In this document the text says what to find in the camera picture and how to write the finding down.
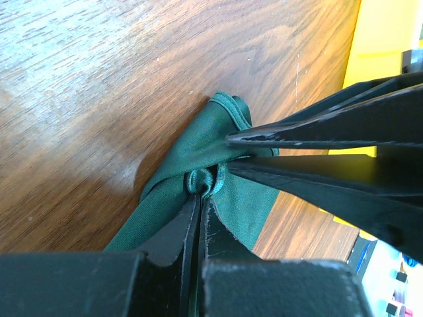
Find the green cloth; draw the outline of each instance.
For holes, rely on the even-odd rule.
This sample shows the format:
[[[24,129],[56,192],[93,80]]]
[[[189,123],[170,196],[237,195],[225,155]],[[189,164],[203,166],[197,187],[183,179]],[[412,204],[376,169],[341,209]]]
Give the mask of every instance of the green cloth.
[[[223,223],[251,250],[278,190],[230,174],[226,162],[269,157],[278,150],[225,144],[227,134],[250,127],[250,111],[241,98],[215,94],[145,185],[138,207],[106,250],[137,248],[176,216],[189,194],[213,197]]]

